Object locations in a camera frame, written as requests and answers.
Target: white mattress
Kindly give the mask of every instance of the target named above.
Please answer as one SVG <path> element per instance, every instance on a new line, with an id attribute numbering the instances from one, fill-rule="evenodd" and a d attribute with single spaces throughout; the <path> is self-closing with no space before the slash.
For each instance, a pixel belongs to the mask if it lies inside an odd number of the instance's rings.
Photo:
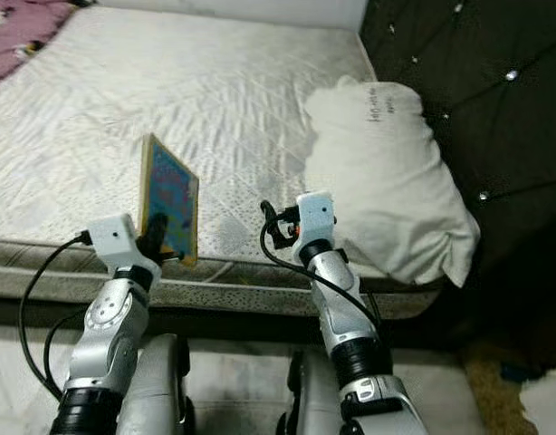
<path id="1" fill-rule="evenodd" d="M 182 14 L 82 10 L 0 83 L 0 239 L 60 243 L 138 215 L 140 137 L 200 177 L 199 255 L 264 260 L 260 200 L 304 191 L 303 104 L 372 80 L 357 35 Z"/>

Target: silver robot arm segment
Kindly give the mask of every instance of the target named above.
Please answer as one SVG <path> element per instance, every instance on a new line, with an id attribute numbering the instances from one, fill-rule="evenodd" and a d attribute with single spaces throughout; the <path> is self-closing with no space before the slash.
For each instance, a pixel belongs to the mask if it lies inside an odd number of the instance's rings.
<path id="1" fill-rule="evenodd" d="M 364 306 L 359 277 L 349 268 L 344 252 L 333 247 L 336 219 L 330 194 L 307 193 L 296 202 L 299 222 L 289 231 L 297 236 L 292 244 L 293 260 Z M 344 424 L 340 432 L 333 433 L 426 434 L 402 381 L 393 375 L 390 350 L 381 341 L 376 325 L 354 304 L 317 280 L 312 281 L 312 300 L 319 311 L 322 337 L 339 386 Z M 306 395 L 315 396 L 312 391 Z M 301 423 L 301 427 L 300 433 L 318 433 L 309 425 Z"/>
<path id="2" fill-rule="evenodd" d="M 161 278 L 158 253 L 166 226 L 167 219 L 157 215 L 148 234 L 136 242 L 129 215 L 89 225 L 96 254 L 113 278 L 85 315 L 52 434 L 115 432 L 149 321 L 149 290 Z"/>

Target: white cloth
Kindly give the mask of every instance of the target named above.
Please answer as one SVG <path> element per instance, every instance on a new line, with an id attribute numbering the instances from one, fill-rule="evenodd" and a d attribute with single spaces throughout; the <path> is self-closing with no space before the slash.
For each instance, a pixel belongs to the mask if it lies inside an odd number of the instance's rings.
<path id="1" fill-rule="evenodd" d="M 520 400 L 525 408 L 523 417 L 535 425 L 538 433 L 556 434 L 556 370 L 538 381 L 525 383 Z"/>
<path id="2" fill-rule="evenodd" d="M 424 284 L 462 286 L 479 239 L 419 96 L 392 82 L 340 79 L 306 111 L 318 134 L 306 162 L 310 189 L 332 193 L 336 238 L 350 260 Z"/>

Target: black cable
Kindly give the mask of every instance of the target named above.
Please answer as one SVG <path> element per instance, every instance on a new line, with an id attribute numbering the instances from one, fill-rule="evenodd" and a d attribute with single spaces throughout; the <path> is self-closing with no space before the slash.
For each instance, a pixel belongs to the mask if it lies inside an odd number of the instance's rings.
<path id="1" fill-rule="evenodd" d="M 292 270 L 294 272 L 297 272 L 299 274 L 308 276 L 310 279 L 313 279 L 315 281 L 318 281 L 321 284 L 326 285 L 327 287 L 329 287 L 330 289 L 335 291 L 337 294 L 339 294 L 340 296 L 345 298 L 347 301 L 349 301 L 351 304 L 353 304 L 355 306 L 355 308 L 357 308 L 361 313 L 363 313 L 370 320 L 370 322 L 373 324 L 373 326 L 375 328 L 377 328 L 380 325 L 380 317 L 379 316 L 375 317 L 363 304 L 361 304 L 359 301 L 357 301 L 353 296 L 349 295 L 347 292 L 342 290 L 337 285 L 333 284 L 331 281 L 329 281 L 327 279 L 324 279 L 322 276 L 316 275 L 315 273 L 313 273 L 309 270 L 306 270 L 304 267 L 293 265 L 291 263 L 288 263 L 287 261 L 283 261 L 280 258 L 278 258 L 277 256 L 273 255 L 268 250 L 268 247 L 266 246 L 266 238 L 265 238 L 266 237 L 266 230 L 268 229 L 268 227 L 270 225 L 278 223 L 278 221 L 280 221 L 280 220 L 283 220 L 283 215 L 282 214 L 280 214 L 278 216 L 275 216 L 271 219 L 268 219 L 264 223 L 264 225 L 262 226 L 262 230 L 260 231 L 260 248 L 262 249 L 262 252 L 264 252 L 264 254 L 269 259 L 274 261 L 274 263 L 277 264 L 278 266 L 286 267 L 287 269 L 290 269 L 290 270 Z"/>
<path id="2" fill-rule="evenodd" d="M 372 311 L 374 312 L 375 317 L 377 317 L 377 320 L 379 321 L 379 324 L 377 325 L 377 326 L 379 326 L 380 325 L 379 306 L 377 305 L 377 301 L 375 299 L 374 292 L 370 288 L 367 289 L 367 297 L 369 298 L 370 307 L 372 308 Z"/>
<path id="3" fill-rule="evenodd" d="M 55 389 L 56 385 L 51 383 L 51 380 L 46 378 L 39 368 L 37 367 L 36 363 L 34 362 L 33 356 L 31 355 L 31 351 L 28 348 L 28 342 L 26 339 L 26 329 L 24 325 L 24 308 L 26 306 L 26 301 L 28 300 L 28 296 L 34 289 L 34 285 L 39 280 L 41 275 L 44 273 L 44 270 L 47 268 L 48 265 L 52 263 L 52 261 L 59 255 L 63 250 L 67 247 L 74 245 L 75 243 L 84 243 L 90 244 L 91 239 L 89 238 L 89 233 L 83 231 L 79 236 L 75 237 L 72 240 L 69 240 L 67 243 L 60 245 L 57 247 L 52 254 L 44 261 L 43 265 L 37 270 L 36 274 L 34 274 L 33 279 L 24 290 L 23 297 L 21 298 L 21 303 L 18 306 L 18 335 L 20 337 L 21 347 L 23 348 L 24 358 L 26 363 L 28 364 L 31 372 L 33 372 L 36 379 L 46 388 L 57 400 L 60 400 L 62 394 L 58 388 Z"/>
<path id="4" fill-rule="evenodd" d="M 62 324 L 64 324 L 65 322 L 70 321 L 71 319 L 74 319 L 75 317 L 84 314 L 87 311 L 87 308 L 83 308 L 79 311 L 77 311 L 76 313 L 67 315 L 65 317 L 63 317 L 62 319 L 58 320 L 56 322 L 56 324 L 53 325 L 53 327 L 49 330 L 49 333 L 46 335 L 46 339 L 44 340 L 44 351 L 43 351 L 43 365 L 44 365 L 44 374 L 46 379 L 49 381 L 49 383 L 51 384 L 51 386 L 56 390 L 57 394 L 59 394 L 59 397 L 62 396 L 62 390 L 61 388 L 59 388 L 59 386 L 57 385 L 57 383 L 54 381 L 53 378 L 53 372 L 51 372 L 51 361 L 50 361 L 50 353 L 51 353 L 51 344 L 53 342 L 53 337 L 55 335 L 55 333 L 57 332 L 57 330 L 62 326 Z"/>

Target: mattress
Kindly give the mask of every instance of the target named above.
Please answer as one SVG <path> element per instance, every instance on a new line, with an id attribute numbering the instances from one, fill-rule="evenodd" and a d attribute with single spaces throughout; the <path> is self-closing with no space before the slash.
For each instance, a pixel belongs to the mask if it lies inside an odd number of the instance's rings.
<path id="1" fill-rule="evenodd" d="M 342 30 L 101 6 L 78 12 L 0 82 L 0 283 L 8 288 L 0 285 L 0 296 L 18 294 L 51 246 L 90 220 L 138 216 L 141 137 L 154 132 L 200 177 L 202 258 L 193 270 L 166 266 L 159 291 L 168 297 L 154 297 L 164 305 L 311 312 L 307 290 L 306 304 L 292 296 L 307 283 L 268 266 L 257 245 L 259 203 L 282 208 L 304 191 L 314 138 L 303 104 L 342 75 L 373 80 L 365 59 L 357 35 Z M 209 284 L 233 267 L 239 272 L 229 283 Z M 67 251 L 52 268 L 49 288 L 68 293 L 40 297 L 90 299 L 98 283 L 75 289 L 74 282 L 103 277 L 87 249 Z M 203 291 L 195 291 L 198 282 Z M 262 299 L 278 292 L 288 306 L 256 301 L 254 289 Z"/>

